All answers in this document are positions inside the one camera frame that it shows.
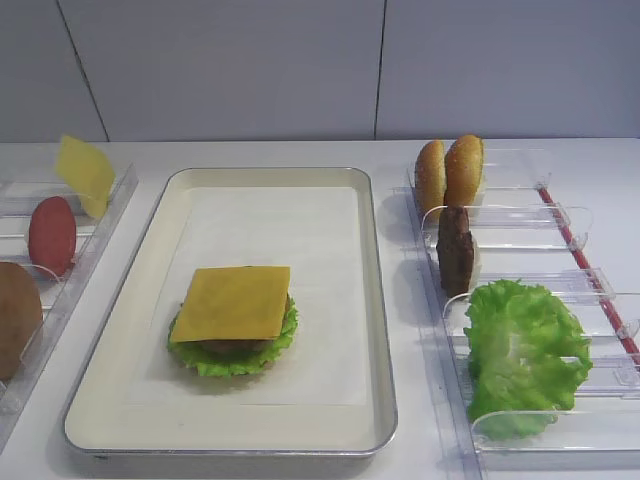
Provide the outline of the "clear acrylic rack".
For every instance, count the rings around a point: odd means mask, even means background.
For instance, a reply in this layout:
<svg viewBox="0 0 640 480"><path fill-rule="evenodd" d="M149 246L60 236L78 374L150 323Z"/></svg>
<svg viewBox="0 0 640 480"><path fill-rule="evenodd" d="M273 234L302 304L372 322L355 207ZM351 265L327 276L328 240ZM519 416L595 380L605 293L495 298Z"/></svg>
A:
<svg viewBox="0 0 640 480"><path fill-rule="evenodd" d="M611 470L639 466L639 297L618 293L585 255L593 216L549 191L544 156L491 149L469 226L477 245L470 289L510 280L542 286L578 319L590 372L570 410L467 410L476 393L466 330L468 292L441 287L438 227L421 209L416 177L406 175L413 255L422 275L428 321L421 327L425 362L451 479L492 479L500 470Z"/></svg>
<svg viewBox="0 0 640 480"><path fill-rule="evenodd" d="M21 265L32 275L42 305L42 325L19 354L17 372L1 383L2 445L13 433L137 185L137 172L129 165L116 177L106 213L93 219L84 212L79 197L60 181L1 181L1 259ZM69 203L77 225L72 266L61 277L45 275L44 268L33 264L27 251L32 213L40 202L53 196Z"/></svg>

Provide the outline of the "clear acrylic rack left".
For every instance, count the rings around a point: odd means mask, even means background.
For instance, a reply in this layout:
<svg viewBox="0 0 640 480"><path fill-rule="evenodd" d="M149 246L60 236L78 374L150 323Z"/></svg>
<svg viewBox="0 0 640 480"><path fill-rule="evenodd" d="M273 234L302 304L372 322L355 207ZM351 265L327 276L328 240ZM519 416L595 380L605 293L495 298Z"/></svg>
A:
<svg viewBox="0 0 640 480"><path fill-rule="evenodd" d="M137 172L129 165L116 177L106 213L93 219L84 212L79 197L60 181L1 181L1 259L21 265L32 275L42 305L42 325L19 354L17 372L1 383L2 445L13 433L137 185ZM32 213L40 202L53 196L69 203L77 225L72 266L61 277L45 275L44 268L33 264L27 251Z"/></svg>

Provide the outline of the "bun half far left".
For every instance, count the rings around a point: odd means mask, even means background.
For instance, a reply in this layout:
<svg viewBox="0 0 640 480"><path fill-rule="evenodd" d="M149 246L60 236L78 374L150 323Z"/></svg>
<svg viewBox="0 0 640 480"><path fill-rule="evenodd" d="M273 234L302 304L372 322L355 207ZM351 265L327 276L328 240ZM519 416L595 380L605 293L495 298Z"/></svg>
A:
<svg viewBox="0 0 640 480"><path fill-rule="evenodd" d="M441 140L432 140L420 150L414 167L415 192L420 211L443 204L446 188L445 151Z"/></svg>

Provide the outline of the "white parchment paper sheet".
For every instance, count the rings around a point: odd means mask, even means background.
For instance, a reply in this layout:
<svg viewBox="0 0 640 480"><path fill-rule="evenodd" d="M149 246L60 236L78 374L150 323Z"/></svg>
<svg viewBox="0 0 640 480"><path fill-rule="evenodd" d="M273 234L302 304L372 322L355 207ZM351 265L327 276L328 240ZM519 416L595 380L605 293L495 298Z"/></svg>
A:
<svg viewBox="0 0 640 480"><path fill-rule="evenodd" d="M366 306L356 192L348 187L191 188L151 233L162 284L129 397L241 404L362 405ZM168 326L200 267L283 265L298 310L292 344L255 375L204 377L167 350Z"/></svg>

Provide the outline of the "yellow cheese slice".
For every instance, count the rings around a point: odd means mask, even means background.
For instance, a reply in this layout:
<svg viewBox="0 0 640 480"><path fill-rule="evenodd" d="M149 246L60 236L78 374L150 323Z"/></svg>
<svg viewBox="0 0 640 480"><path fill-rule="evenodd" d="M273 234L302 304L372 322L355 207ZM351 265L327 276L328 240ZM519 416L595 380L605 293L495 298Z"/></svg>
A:
<svg viewBox="0 0 640 480"><path fill-rule="evenodd" d="M60 139L56 174L76 193L83 210L101 219L107 210L115 172L97 147L69 135Z"/></svg>
<svg viewBox="0 0 640 480"><path fill-rule="evenodd" d="M170 341L274 339L282 328L289 283L288 266L199 268Z"/></svg>

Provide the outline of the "green lettuce leaf on tray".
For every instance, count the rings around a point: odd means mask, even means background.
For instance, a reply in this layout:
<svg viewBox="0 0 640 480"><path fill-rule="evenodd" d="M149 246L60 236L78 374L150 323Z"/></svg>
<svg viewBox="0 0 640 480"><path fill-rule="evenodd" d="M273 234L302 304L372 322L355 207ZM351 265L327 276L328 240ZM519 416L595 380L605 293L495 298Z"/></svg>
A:
<svg viewBox="0 0 640 480"><path fill-rule="evenodd" d="M199 376L231 377L255 375L274 363L282 351L287 349L294 340L298 327L298 310L294 299L288 296L280 334L274 339L273 345L260 352L244 354L220 355L204 351L202 348L192 345L192 342L197 341L181 343L171 341L170 337L177 319L178 316L175 316L170 323L167 335L167 349L186 368L194 369Z"/></svg>

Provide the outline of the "yellow cheese slice front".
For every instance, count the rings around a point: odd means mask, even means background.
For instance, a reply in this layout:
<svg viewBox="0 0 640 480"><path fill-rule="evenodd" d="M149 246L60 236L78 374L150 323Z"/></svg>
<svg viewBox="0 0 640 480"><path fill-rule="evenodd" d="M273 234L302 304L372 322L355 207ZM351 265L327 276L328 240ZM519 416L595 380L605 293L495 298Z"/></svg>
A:
<svg viewBox="0 0 640 480"><path fill-rule="evenodd" d="M274 339L282 328L289 283L288 266L199 268L170 341Z"/></svg>

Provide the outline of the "upright meat patty in rack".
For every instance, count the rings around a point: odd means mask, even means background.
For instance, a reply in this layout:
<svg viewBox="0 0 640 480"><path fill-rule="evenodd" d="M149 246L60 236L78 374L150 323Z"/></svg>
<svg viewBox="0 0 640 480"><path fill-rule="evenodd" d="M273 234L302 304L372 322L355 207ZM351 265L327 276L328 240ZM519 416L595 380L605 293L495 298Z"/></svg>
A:
<svg viewBox="0 0 640 480"><path fill-rule="evenodd" d="M464 207L448 206L442 211L436 251L440 284L447 297L466 293L474 270L475 250Z"/></svg>

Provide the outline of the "brown bun half left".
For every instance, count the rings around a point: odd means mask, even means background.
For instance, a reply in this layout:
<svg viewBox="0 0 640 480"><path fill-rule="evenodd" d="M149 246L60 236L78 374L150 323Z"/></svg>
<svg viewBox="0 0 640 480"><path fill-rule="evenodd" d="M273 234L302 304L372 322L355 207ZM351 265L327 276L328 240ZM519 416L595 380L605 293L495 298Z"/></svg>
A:
<svg viewBox="0 0 640 480"><path fill-rule="evenodd" d="M18 370L21 355L42 324L39 290L33 277L19 264L1 263L1 380Z"/></svg>

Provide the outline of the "large green lettuce leaf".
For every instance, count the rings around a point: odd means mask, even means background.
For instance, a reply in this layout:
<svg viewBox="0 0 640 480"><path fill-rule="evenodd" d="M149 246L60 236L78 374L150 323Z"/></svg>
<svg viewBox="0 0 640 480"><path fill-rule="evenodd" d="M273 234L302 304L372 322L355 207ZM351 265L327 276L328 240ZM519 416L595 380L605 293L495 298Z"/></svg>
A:
<svg viewBox="0 0 640 480"><path fill-rule="evenodd" d="M483 436L536 435L557 412L574 408L593 367L591 342L558 297L543 286L497 280L474 290L466 314L473 382L467 416Z"/></svg>

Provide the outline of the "red tomato slice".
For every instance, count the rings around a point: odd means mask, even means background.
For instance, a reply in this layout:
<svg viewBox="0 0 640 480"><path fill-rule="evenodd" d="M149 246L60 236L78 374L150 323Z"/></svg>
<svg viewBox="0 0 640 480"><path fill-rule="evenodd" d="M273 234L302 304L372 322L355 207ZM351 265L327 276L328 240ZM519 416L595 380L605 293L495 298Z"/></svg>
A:
<svg viewBox="0 0 640 480"><path fill-rule="evenodd" d="M60 196L40 202L31 215L28 251L31 262L50 278L63 277L72 267L76 249L76 220Z"/></svg>

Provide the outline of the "yellow cheese slice back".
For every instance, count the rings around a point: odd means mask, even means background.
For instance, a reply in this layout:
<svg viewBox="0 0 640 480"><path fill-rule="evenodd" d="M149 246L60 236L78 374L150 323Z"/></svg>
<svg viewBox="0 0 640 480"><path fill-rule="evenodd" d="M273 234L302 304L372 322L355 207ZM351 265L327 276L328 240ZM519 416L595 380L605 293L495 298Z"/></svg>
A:
<svg viewBox="0 0 640 480"><path fill-rule="evenodd" d="M69 135L60 139L56 174L76 193L83 210L101 219L107 210L115 172L97 147Z"/></svg>

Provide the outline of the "clear acrylic rack right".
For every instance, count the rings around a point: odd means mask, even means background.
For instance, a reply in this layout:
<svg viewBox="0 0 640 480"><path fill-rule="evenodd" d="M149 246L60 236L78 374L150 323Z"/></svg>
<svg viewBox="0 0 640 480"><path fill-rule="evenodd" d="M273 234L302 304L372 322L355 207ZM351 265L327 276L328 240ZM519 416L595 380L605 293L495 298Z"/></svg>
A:
<svg viewBox="0 0 640 480"><path fill-rule="evenodd" d="M468 292L441 287L438 227L421 209L416 177L406 175L413 255L422 275L428 321L421 327L425 362L451 479L492 479L500 470L611 470L639 466L639 297L618 293L585 255L593 216L549 191L544 156L491 149L469 226L477 245L470 289L510 280L542 286L578 319L590 372L570 410L467 410L476 393L466 330Z"/></svg>

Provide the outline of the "cooked meat patty on tray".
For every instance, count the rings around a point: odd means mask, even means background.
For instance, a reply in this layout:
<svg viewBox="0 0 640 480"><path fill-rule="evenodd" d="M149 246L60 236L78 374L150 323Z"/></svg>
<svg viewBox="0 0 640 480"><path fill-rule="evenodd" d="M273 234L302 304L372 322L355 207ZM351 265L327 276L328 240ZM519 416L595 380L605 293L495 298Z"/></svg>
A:
<svg viewBox="0 0 640 480"><path fill-rule="evenodd" d="M202 340L192 342L192 345L202 348L204 351L226 355L226 354L244 354L248 352L260 352L270 347L275 342L274 339L268 340Z"/></svg>

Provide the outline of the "cream metal baking tray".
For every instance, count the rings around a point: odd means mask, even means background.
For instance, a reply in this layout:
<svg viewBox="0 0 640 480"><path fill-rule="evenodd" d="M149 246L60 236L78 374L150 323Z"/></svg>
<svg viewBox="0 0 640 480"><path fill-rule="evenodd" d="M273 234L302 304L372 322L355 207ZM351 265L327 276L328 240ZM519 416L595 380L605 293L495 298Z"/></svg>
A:
<svg viewBox="0 0 640 480"><path fill-rule="evenodd" d="M129 397L162 284L150 234L191 188L348 187L356 192L365 291L368 389L362 405L241 404L200 396L168 403ZM100 454L369 456L393 437L397 407L369 176L355 168L192 168L173 174L104 324L64 422L68 441Z"/></svg>

